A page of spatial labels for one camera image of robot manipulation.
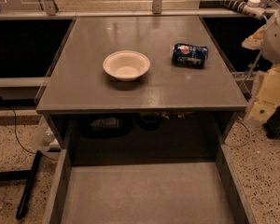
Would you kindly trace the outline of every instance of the open drawer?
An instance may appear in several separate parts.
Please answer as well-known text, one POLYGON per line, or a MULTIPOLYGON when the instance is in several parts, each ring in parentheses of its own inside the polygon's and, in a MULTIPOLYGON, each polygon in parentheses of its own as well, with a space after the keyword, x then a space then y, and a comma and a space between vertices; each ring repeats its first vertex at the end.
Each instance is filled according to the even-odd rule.
POLYGON ((103 141, 72 117, 43 223, 249 223, 211 116, 162 119, 149 132, 133 119, 124 137, 103 141))

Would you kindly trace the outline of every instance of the black cable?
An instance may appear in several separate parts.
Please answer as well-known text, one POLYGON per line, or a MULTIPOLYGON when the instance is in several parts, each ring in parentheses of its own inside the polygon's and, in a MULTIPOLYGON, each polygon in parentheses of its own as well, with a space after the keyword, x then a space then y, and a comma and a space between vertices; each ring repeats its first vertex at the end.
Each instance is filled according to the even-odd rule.
MULTIPOLYGON (((16 113, 16 111, 15 111, 12 107, 7 107, 7 108, 9 108, 9 109, 14 113, 14 120, 15 120, 15 122, 14 122, 14 126, 15 126, 15 136, 16 136, 16 140, 17 140, 18 144, 19 144, 19 145, 21 146, 21 148, 22 148, 23 150, 25 150, 27 153, 36 154, 35 152, 33 152, 33 151, 31 151, 31 150, 28 150, 27 148, 25 148, 25 147, 21 144, 20 139, 19 139, 18 134, 17 134, 17 113, 16 113)), ((42 155, 43 155, 45 158, 49 159, 49 160, 57 161, 57 160, 55 160, 55 159, 52 159, 52 158, 46 156, 46 155, 43 154, 43 153, 42 153, 42 155)))
POLYGON ((232 146, 232 145, 225 144, 226 146, 231 147, 231 148, 238 148, 238 147, 246 146, 247 144, 250 143, 250 140, 251 140, 251 137, 252 137, 252 133, 250 132, 249 128, 246 127, 246 125, 241 120, 238 119, 237 122, 239 124, 241 124, 243 127, 246 128, 246 130, 248 131, 248 138, 247 138, 247 140, 245 142, 243 142, 241 145, 238 145, 238 146, 232 146))
POLYGON ((17 113, 16 113, 16 111, 15 111, 13 108, 11 108, 11 107, 8 107, 8 108, 14 113, 14 120, 15 120, 15 124, 14 124, 14 126, 15 126, 15 136, 16 136, 16 139, 17 139, 18 144, 19 144, 19 145, 21 146, 21 148, 24 149, 27 153, 36 154, 36 153, 34 153, 33 151, 30 151, 30 150, 26 149, 26 148, 21 144, 21 142, 20 142, 20 140, 19 140, 19 137, 18 137, 18 134, 17 134, 17 113))

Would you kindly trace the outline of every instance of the terrazzo floor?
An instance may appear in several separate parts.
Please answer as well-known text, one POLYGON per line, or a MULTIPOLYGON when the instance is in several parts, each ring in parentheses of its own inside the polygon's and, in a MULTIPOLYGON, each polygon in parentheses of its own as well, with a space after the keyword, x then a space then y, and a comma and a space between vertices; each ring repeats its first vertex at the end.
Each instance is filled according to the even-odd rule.
MULTIPOLYGON (((17 135, 35 151, 33 142, 39 116, 34 110, 16 110, 17 135)), ((14 113, 0 110, 0 171, 30 169, 34 155, 24 151, 14 134, 14 113)), ((226 139, 231 162, 258 224, 280 224, 280 134, 266 137, 262 127, 235 122, 226 139)), ((15 218, 25 181, 0 182, 0 224, 42 223, 56 161, 42 158, 25 218, 15 218)))

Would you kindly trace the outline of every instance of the crushed can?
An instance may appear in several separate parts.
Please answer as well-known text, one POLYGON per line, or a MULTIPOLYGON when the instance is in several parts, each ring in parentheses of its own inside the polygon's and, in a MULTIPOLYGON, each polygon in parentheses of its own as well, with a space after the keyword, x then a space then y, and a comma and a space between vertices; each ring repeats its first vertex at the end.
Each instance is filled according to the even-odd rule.
POLYGON ((174 45, 172 60, 177 65, 203 68, 207 55, 208 48, 206 46, 177 43, 174 45))

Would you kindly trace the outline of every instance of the table top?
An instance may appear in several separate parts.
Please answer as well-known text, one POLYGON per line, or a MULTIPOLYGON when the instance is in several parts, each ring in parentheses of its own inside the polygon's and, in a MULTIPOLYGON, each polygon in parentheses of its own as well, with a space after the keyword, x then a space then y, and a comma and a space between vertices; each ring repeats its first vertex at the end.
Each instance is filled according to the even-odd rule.
POLYGON ((245 107, 244 96, 199 17, 80 17, 36 111, 241 111, 245 107), (176 43, 207 46, 204 68, 172 64, 176 43), (133 82, 110 77, 103 70, 104 59, 120 50, 145 54, 149 71, 133 82))

